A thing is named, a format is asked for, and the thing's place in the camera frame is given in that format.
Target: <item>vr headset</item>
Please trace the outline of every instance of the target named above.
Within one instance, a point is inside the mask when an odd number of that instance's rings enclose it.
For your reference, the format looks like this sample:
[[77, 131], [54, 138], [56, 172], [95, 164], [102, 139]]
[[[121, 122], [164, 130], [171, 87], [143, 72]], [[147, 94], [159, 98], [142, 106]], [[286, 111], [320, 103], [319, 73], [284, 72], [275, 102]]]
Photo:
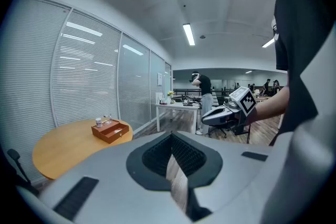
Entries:
[[191, 75], [191, 79], [189, 79], [189, 82], [190, 83], [192, 83], [194, 80], [195, 80], [195, 78], [198, 76], [198, 73], [193, 73], [192, 75]]

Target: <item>white paper sign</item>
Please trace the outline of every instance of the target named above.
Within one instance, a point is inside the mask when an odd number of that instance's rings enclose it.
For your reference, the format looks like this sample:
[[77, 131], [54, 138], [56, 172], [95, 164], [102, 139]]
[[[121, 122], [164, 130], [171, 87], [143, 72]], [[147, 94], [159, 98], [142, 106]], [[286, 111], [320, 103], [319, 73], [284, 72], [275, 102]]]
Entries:
[[157, 73], [157, 75], [158, 75], [158, 85], [157, 86], [162, 86], [162, 74]]

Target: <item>person's arm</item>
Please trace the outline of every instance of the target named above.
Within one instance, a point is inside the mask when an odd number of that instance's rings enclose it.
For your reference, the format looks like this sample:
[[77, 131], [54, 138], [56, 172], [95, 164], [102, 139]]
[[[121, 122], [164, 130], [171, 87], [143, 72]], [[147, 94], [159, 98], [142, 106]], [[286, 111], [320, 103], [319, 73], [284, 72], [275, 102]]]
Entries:
[[193, 86], [200, 86], [201, 82], [199, 81], [199, 75], [200, 74], [198, 74], [195, 80], [192, 82]]
[[261, 121], [274, 116], [284, 114], [289, 101], [289, 87], [288, 87], [288, 74], [287, 74], [287, 85], [281, 89], [272, 98], [260, 102], [252, 110], [251, 114], [247, 118], [247, 125], [253, 122]]

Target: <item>wooden floor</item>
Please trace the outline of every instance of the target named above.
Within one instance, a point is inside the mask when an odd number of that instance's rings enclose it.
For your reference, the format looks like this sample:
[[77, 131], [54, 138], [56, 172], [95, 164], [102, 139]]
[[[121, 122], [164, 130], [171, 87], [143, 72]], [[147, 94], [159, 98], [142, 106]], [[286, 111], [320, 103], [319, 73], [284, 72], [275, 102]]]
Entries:
[[[173, 120], [170, 120], [170, 111], [165, 113], [160, 118], [160, 131], [185, 131], [191, 132], [193, 124], [193, 112], [175, 110], [173, 113]], [[254, 145], [269, 145], [274, 136], [278, 132], [278, 124], [280, 116], [272, 119], [255, 122], [251, 125], [250, 132], [250, 144]], [[134, 139], [156, 134], [156, 121], [151, 123], [147, 128], [134, 136]], [[231, 131], [227, 131], [227, 138], [224, 138], [224, 134], [221, 130], [215, 130], [209, 135], [203, 135], [211, 137], [213, 139], [225, 140], [233, 143], [246, 143], [247, 134], [235, 136]], [[172, 184], [172, 198], [176, 201], [177, 205], [185, 212], [187, 205], [187, 178], [177, 164], [175, 158], [172, 156], [167, 167], [166, 178]]]

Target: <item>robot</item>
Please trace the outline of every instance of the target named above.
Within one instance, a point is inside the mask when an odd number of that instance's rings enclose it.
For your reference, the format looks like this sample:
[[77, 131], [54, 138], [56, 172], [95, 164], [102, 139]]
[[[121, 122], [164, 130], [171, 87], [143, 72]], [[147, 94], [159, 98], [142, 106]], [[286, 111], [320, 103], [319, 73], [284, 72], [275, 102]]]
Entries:
[[[202, 121], [246, 118], [255, 106], [246, 89], [239, 88]], [[317, 116], [279, 136], [274, 147], [181, 131], [153, 134], [91, 155], [38, 198], [17, 189], [45, 223], [294, 222], [335, 166], [334, 118], [333, 113]], [[171, 197], [166, 179], [171, 155], [188, 179], [186, 213]]]
[[230, 94], [229, 97], [225, 98], [223, 105], [204, 114], [201, 120], [206, 125], [220, 129], [224, 133], [224, 138], [226, 138], [224, 129], [232, 130], [235, 135], [248, 134], [248, 144], [250, 128], [245, 132], [244, 127], [247, 116], [256, 104], [257, 102], [251, 90], [246, 87], [240, 87]]

